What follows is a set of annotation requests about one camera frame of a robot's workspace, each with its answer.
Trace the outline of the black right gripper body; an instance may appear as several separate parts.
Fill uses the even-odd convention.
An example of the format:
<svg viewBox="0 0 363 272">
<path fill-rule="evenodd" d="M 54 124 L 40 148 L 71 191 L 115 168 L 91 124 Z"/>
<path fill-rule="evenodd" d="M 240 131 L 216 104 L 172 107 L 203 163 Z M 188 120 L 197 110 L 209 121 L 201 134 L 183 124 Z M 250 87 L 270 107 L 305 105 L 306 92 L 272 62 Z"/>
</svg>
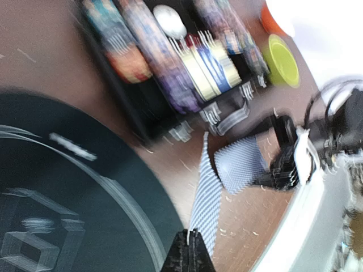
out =
<svg viewBox="0 0 363 272">
<path fill-rule="evenodd" d="M 267 116 L 258 124 L 255 134 L 273 128 L 280 151 L 272 159 L 268 170 L 255 178 L 256 186 L 287 191 L 303 181 L 310 181 L 313 172 L 319 168 L 331 167 L 333 156 L 341 152 L 356 154 L 362 150 L 362 91 L 354 88 L 350 96 L 332 116 L 309 121 L 305 117 L 303 131 L 307 133 L 308 161 L 311 166 L 305 170 L 307 177 L 298 177 L 297 127 L 288 115 Z"/>
</svg>

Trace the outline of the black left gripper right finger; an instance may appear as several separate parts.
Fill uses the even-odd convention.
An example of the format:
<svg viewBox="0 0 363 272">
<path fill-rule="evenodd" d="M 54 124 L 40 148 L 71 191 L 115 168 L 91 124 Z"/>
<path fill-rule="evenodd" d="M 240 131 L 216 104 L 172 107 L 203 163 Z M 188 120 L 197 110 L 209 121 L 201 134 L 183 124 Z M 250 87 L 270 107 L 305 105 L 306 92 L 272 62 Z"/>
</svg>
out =
<svg viewBox="0 0 363 272">
<path fill-rule="evenodd" d="M 201 233 L 194 229 L 188 238 L 188 271 L 216 272 Z"/>
</svg>

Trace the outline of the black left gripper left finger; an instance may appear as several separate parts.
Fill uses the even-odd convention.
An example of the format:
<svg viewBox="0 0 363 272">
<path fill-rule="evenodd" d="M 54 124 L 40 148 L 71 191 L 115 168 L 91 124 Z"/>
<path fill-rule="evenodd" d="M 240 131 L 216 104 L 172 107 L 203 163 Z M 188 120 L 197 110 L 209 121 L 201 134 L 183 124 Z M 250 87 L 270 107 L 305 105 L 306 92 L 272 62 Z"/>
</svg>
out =
<svg viewBox="0 0 363 272">
<path fill-rule="evenodd" d="M 185 272 L 188 271 L 189 253 L 187 245 L 187 231 L 178 232 L 167 253 L 161 272 Z"/>
</svg>

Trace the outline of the grey card deck box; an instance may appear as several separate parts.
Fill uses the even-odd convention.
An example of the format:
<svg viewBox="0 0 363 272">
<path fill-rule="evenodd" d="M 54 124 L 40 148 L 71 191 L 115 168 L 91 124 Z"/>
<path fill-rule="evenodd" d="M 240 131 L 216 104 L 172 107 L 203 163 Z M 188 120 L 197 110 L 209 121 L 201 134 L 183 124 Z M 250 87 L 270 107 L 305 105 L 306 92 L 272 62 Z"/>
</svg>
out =
<svg viewBox="0 0 363 272">
<path fill-rule="evenodd" d="M 247 137 L 214 153 L 218 176 L 230 194 L 238 194 L 267 170 L 255 137 Z"/>
</svg>

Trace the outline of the black poker chip case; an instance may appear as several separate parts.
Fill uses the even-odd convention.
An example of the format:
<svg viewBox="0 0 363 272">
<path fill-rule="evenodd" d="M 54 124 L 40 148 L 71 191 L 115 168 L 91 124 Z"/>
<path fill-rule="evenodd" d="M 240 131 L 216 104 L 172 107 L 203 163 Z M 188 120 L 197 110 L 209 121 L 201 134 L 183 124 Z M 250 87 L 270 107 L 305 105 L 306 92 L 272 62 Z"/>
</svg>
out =
<svg viewBox="0 0 363 272">
<path fill-rule="evenodd" d="M 85 42 L 144 143 L 187 141 L 201 116 L 223 135 L 269 68 L 229 1 L 75 1 Z"/>
</svg>

